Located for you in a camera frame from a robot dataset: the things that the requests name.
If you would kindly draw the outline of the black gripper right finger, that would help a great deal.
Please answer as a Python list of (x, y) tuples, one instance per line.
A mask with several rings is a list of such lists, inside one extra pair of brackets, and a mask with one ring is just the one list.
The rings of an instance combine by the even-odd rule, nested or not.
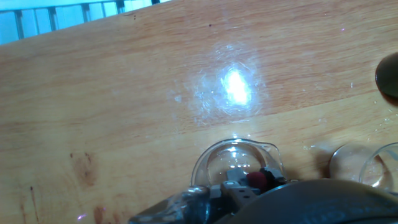
[(279, 169), (273, 169), (266, 166), (266, 167), (261, 167), (259, 171), (265, 175), (269, 183), (285, 184), (287, 182), (287, 179)]

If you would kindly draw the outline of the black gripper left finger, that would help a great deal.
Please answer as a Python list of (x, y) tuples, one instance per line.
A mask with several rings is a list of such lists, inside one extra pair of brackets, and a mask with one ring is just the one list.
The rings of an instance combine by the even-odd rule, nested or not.
[(260, 190), (249, 186), (245, 172), (235, 168), (226, 172), (226, 180), (210, 188), (210, 203), (217, 211), (236, 213), (251, 203)]

